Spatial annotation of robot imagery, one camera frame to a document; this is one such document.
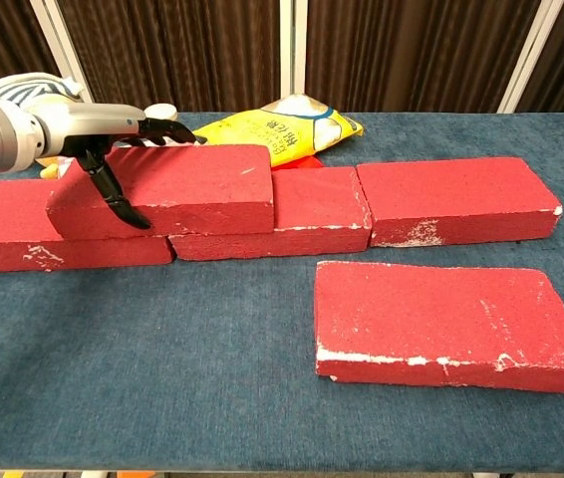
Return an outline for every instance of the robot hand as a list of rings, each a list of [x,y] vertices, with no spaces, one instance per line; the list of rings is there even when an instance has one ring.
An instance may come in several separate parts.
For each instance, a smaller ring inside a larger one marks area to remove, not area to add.
[[[21,110],[0,100],[0,172],[26,169],[37,158],[75,157],[114,213],[139,229],[148,229],[149,221],[131,206],[105,156],[117,141],[144,146],[145,138],[164,145],[165,136],[196,143],[180,122],[147,118],[128,105],[42,104]]]

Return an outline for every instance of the brick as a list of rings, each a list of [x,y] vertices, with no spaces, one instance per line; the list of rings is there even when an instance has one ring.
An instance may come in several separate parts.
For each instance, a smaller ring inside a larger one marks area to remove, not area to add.
[[[537,270],[320,262],[316,373],[564,392],[564,304]]]
[[[366,163],[371,246],[437,246],[549,237],[559,199],[522,158]]]
[[[367,249],[371,214],[354,167],[286,169],[272,176],[273,233],[170,236],[178,259],[247,259]]]
[[[148,266],[173,261],[164,237],[63,239],[45,214],[54,181],[0,181],[0,272]]]
[[[107,161],[152,227],[136,229],[116,217],[74,162],[47,207],[63,237],[273,231],[271,159],[265,146],[122,147]]]

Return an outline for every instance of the robotic arm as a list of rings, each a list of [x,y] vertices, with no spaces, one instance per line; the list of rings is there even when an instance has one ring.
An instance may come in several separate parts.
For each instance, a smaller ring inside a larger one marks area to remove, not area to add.
[[[143,146],[143,138],[165,145],[164,137],[195,143],[195,135],[178,121],[147,118],[128,105],[52,104],[21,110],[0,100],[0,172],[28,168],[36,159],[75,157],[112,211],[139,229],[148,220],[125,197],[105,156],[117,141]]]

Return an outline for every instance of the blue tablecloth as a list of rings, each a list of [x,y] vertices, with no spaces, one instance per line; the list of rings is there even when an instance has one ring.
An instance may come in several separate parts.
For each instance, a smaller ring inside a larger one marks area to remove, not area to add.
[[[328,165],[520,155],[564,203],[564,115],[351,116],[367,134]],[[564,215],[546,240],[328,258],[539,268],[564,300]],[[321,259],[0,274],[0,468],[564,471],[564,395],[318,378]]]

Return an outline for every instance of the yellow bag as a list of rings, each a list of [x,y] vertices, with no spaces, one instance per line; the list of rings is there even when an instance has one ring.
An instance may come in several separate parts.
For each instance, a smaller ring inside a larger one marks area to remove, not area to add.
[[[361,124],[306,95],[291,95],[258,110],[231,115],[194,133],[207,144],[268,146],[271,166],[315,154],[353,134],[364,134]]]

